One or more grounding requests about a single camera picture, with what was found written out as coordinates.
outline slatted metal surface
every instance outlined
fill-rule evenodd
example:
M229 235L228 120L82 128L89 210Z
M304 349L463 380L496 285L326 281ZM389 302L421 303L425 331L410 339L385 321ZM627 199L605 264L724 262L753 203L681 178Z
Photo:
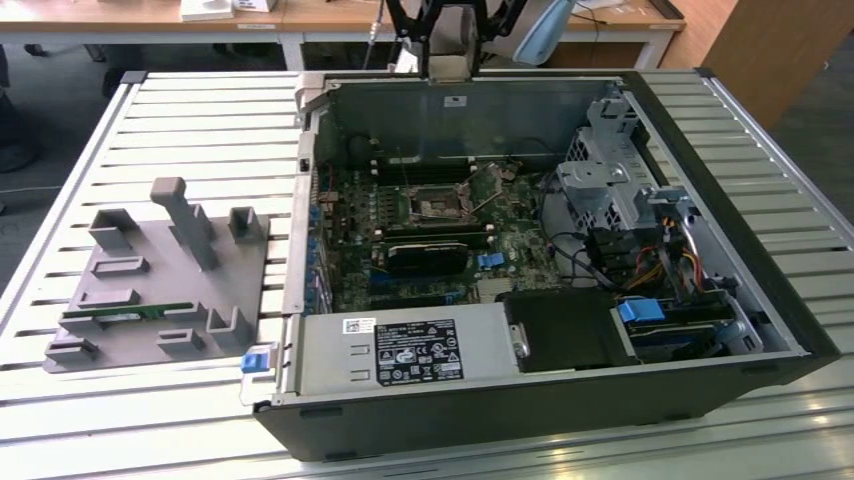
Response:
M134 218L165 218L145 202L157 176L186 179L186 196L208 216L252 205L273 217L258 337L273 340L278 334L296 77L152 74L116 103L102 142L96 135L93 155L84 154L77 167L80 181L64 192L66 207L57 210L56 225L42 227L42 244L18 271L26 281L0 302L9 305L0 337L0 476L421 480L843 474L854 464L848 237L700 78L692 73L645 78L843 350L840 361L789 385L749 393L699 420L330 464L289 458L252 420L238 398L237 359L48 375L38 365L44 348L93 243L85 226L97 209L118 206ZM631 392L624 394L631 401Z

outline table leg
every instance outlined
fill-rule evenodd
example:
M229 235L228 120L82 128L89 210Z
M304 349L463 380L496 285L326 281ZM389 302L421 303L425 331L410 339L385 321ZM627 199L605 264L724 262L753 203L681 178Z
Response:
M289 71L305 70L305 62L302 60L302 42L301 33L282 33L278 35L278 43L281 44L281 53L284 54L284 63Z
M635 68L637 70L657 68L657 64L661 61L664 52L667 51L667 45L669 45L671 38L672 31L669 30L661 30L652 33L649 40L643 44L640 55L637 55L637 61L635 62Z

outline blue latch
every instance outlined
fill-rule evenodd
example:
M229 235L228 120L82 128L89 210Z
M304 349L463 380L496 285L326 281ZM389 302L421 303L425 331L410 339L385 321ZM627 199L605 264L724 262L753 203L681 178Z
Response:
M623 323L659 322L664 320L664 312L653 298L629 298L616 307Z
M240 371L242 373L261 373L269 370L269 352L246 352L240 360Z
M504 264L504 254L501 252L489 255L477 255L477 267L492 268Z

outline floor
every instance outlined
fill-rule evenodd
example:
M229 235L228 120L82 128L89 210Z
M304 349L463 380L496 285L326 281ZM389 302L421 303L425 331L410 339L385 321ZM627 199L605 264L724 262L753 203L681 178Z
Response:
M40 160L24 170L0 174L0 291L38 229L56 189L2 193L26 187L60 187L82 150L106 100L100 96L104 64L93 63L81 46L44 46L45 58L8 45L12 74L9 97L45 146ZM360 51L306 52L317 68L360 65ZM281 69L274 49L257 56L220 55L206 45L161 45L145 51L150 70ZM385 53L374 55L381 62ZM807 175L854 219L854 36L839 47L828 68L813 79L771 134Z

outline circuit board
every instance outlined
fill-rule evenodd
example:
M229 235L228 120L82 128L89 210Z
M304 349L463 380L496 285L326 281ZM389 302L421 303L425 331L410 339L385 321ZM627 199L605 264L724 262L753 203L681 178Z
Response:
M503 162L484 162L471 170L467 179L447 184L380 185L364 170L322 176L320 204L333 311L483 303L503 291L560 285L536 217L541 173L517 174L513 165ZM461 271L405 278L388 271L390 259L385 255L394 248L429 244L424 238L443 241L443 234L432 233L443 227L475 229L483 225L487 233L476 235L485 243L464 249ZM380 231L385 235L417 231L421 235L419 241L389 246Z

